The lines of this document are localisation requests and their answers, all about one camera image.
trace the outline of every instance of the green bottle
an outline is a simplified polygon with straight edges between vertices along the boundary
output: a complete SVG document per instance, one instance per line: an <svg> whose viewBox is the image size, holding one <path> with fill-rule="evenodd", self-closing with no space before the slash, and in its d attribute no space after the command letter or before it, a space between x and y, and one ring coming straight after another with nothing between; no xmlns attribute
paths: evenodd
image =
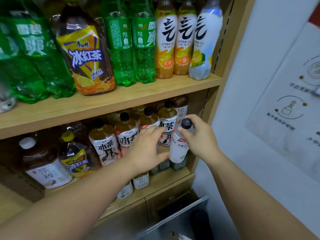
<svg viewBox="0 0 320 240"><path fill-rule="evenodd" d="M124 0L101 0L101 16L117 85L135 84L134 51L128 9Z"/></svg>
<svg viewBox="0 0 320 240"><path fill-rule="evenodd" d="M56 99L72 96L76 90L74 80L39 7L33 0L10 0L5 2L5 8L10 29L47 91Z"/></svg>
<svg viewBox="0 0 320 240"><path fill-rule="evenodd" d="M156 79L156 20L151 0L130 0L130 18L135 56L135 76L142 83Z"/></svg>
<svg viewBox="0 0 320 240"><path fill-rule="evenodd" d="M11 93L25 103L33 104L50 95L38 72L10 36L10 30L2 16L0 17L0 79L10 87Z"/></svg>

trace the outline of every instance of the forearm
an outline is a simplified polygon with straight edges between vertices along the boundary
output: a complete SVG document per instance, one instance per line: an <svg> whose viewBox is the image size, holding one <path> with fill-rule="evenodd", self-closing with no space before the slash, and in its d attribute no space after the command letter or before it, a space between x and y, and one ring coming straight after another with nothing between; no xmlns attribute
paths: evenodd
<svg viewBox="0 0 320 240"><path fill-rule="evenodd" d="M206 160L222 200L243 240L318 239L220 150Z"/></svg>
<svg viewBox="0 0 320 240"><path fill-rule="evenodd" d="M134 174L122 158L5 222L0 227L1 239L83 239Z"/></svg>

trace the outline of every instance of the black bottle cap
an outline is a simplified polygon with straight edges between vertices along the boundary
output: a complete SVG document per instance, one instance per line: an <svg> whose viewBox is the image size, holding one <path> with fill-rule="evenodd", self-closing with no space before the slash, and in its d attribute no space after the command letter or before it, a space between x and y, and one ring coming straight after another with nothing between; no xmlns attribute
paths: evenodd
<svg viewBox="0 0 320 240"><path fill-rule="evenodd" d="M186 118L186 119L183 119L183 120L182 120L182 122L181 122L181 127L182 127L183 129L188 130L188 129L191 128L191 126L192 126L192 121L191 121L190 119Z"/></svg>
<svg viewBox="0 0 320 240"><path fill-rule="evenodd" d="M121 121L127 121L127 120L129 120L129 114L128 114L127 112L122 112L122 113L120 114L120 120L121 120Z"/></svg>
<svg viewBox="0 0 320 240"><path fill-rule="evenodd" d="M172 101L171 100L166 100L165 102L164 102L164 106L167 108L167 109L170 109L170 108L172 108Z"/></svg>
<svg viewBox="0 0 320 240"><path fill-rule="evenodd" d="M146 116L150 116L150 115L152 115L152 113L153 113L152 108L146 107L146 108L144 109L144 114L145 114Z"/></svg>
<svg viewBox="0 0 320 240"><path fill-rule="evenodd" d="M92 127L93 128L101 128L104 125L103 120L100 118L95 118L92 121Z"/></svg>

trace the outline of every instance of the bottle cap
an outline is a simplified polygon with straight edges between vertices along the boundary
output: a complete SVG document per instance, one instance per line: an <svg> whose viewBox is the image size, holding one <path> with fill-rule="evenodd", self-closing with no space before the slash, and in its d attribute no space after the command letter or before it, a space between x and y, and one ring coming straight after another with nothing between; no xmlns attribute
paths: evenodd
<svg viewBox="0 0 320 240"><path fill-rule="evenodd" d="M75 134L72 131L68 130L64 132L61 137L63 141L69 142L75 138Z"/></svg>
<svg viewBox="0 0 320 240"><path fill-rule="evenodd" d="M122 112L122 113L120 114L120 120L121 120L121 121L127 121L127 120L129 120L129 114L128 114L127 112Z"/></svg>
<svg viewBox="0 0 320 240"><path fill-rule="evenodd" d="M164 102L164 106L165 106L167 109L172 108L172 101L170 101L169 99L166 100L166 101Z"/></svg>
<svg viewBox="0 0 320 240"><path fill-rule="evenodd" d="M152 115L152 113L153 113L152 108L146 107L146 108L144 109L144 114L145 114L146 116L150 116L150 115Z"/></svg>
<svg viewBox="0 0 320 240"><path fill-rule="evenodd" d="M103 120L100 119L100 118L95 118L93 121L92 121L92 127L93 128L101 128L102 126L104 125L103 123Z"/></svg>
<svg viewBox="0 0 320 240"><path fill-rule="evenodd" d="M192 126L192 121L191 121L190 119L186 118L186 119L183 119L183 120L182 120L182 122L181 122L181 127L182 127L183 129L188 130L188 129L191 128L191 126Z"/></svg>
<svg viewBox="0 0 320 240"><path fill-rule="evenodd" d="M23 138L21 141L19 141L19 145L23 148L23 149L29 149L34 147L34 145L37 143L37 141L32 138L32 137L26 137Z"/></svg>

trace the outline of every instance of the person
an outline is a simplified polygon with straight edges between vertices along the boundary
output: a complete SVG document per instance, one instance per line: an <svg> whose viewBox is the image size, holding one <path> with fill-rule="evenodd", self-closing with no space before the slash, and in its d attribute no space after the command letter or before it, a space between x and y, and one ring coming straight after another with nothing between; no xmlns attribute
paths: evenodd
<svg viewBox="0 0 320 240"><path fill-rule="evenodd" d="M195 134L178 130L209 167L242 240L318 239L218 147L212 128L191 114ZM143 130L126 156L33 204L0 226L2 240L82 240L126 183L170 157L156 153L165 127Z"/></svg>

